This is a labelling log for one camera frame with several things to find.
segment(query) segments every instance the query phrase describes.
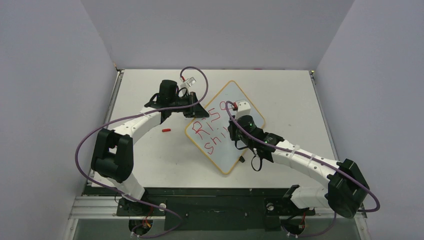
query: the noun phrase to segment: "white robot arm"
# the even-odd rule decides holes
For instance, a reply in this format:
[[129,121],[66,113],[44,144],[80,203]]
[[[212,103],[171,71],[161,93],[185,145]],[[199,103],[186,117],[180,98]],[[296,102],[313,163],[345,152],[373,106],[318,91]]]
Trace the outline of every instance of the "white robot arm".
[[[140,113],[151,112],[155,109],[166,107],[188,106],[197,102],[195,92],[190,92],[190,87],[196,82],[189,78],[177,87],[172,80],[163,80],[160,84],[159,93],[153,95],[150,101],[144,105]],[[179,91],[185,89],[182,96]],[[115,187],[124,192],[122,196],[130,201],[141,199],[145,193],[144,187],[133,175],[133,145],[150,129],[163,123],[173,112],[183,112],[187,118],[207,118],[209,113],[200,105],[192,107],[162,110],[131,119],[112,130],[103,128],[97,135],[91,160],[91,169],[107,178]]]
[[[322,185],[320,187],[292,186],[285,197],[289,198],[296,207],[299,209],[332,208],[346,218],[352,218],[355,215],[367,193],[327,165],[347,173],[368,188],[367,182],[356,163],[349,159],[340,162],[320,157],[301,149],[299,145],[292,144],[281,136],[264,132],[255,125],[252,116],[250,116],[251,107],[246,101],[238,102],[234,105],[234,109],[236,110],[234,119],[252,137],[287,151],[275,149],[252,140],[230,120],[228,131],[236,148],[237,141],[242,141],[246,145],[244,148],[249,148],[255,156],[260,158],[261,167],[263,159],[272,163],[283,164],[311,177]],[[327,165],[313,161],[312,158],[319,159]]]

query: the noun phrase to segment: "white zip tie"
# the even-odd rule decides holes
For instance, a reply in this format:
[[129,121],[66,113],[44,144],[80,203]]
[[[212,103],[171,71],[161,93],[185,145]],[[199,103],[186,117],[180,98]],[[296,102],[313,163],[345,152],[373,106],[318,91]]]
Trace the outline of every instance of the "white zip tie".
[[293,148],[293,150],[291,150],[291,154],[288,158],[291,160],[293,158],[293,156],[295,155],[295,152],[299,149],[301,149],[301,146],[299,146],[299,145],[294,146],[294,148]]
[[309,162],[307,163],[307,167],[309,167],[309,164],[311,164],[311,162],[312,162],[312,159],[313,158],[315,158],[315,154],[312,154],[311,156],[310,156],[310,158],[309,158]]

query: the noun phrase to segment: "white wall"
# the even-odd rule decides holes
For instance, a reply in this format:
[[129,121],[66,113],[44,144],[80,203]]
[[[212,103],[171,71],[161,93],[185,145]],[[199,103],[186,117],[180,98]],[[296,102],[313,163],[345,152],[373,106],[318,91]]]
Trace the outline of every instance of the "white wall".
[[121,69],[318,66],[353,0],[81,0]]
[[0,74],[0,238],[61,239],[116,70],[79,0],[5,0]]
[[316,70],[337,153],[381,201],[375,240],[424,239],[423,13],[422,0],[356,0]]

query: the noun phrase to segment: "white table surface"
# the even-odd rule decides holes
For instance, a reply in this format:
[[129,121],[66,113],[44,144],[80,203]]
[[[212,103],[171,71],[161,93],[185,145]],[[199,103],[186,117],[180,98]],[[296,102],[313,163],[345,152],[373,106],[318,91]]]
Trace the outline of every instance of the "white table surface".
[[[180,70],[127,69],[116,97],[111,119],[138,113],[159,91],[164,79],[177,81]],[[264,130],[289,140],[301,148],[334,159],[329,136],[308,71],[299,70],[205,70],[209,91],[205,106],[230,80],[236,81],[265,118]],[[192,91],[200,98],[205,81],[195,70],[184,77],[197,82]],[[150,130],[134,145],[133,174],[144,187],[162,188],[288,188],[319,183],[291,168],[263,161],[260,172],[251,167],[253,154],[244,154],[232,172],[223,175],[185,135],[190,122],[182,113],[173,113],[162,125]],[[170,132],[162,129],[171,128]],[[94,179],[112,186],[95,173]]]

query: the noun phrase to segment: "bolt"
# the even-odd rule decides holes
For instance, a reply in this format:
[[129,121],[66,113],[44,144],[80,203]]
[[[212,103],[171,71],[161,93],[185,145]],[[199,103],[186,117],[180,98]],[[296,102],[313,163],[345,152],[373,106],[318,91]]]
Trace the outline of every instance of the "bolt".
[[161,203],[159,204],[159,207],[166,209],[167,205],[165,203]]
[[274,205],[270,202],[266,205],[266,209],[268,209],[268,211],[272,211],[274,210]]

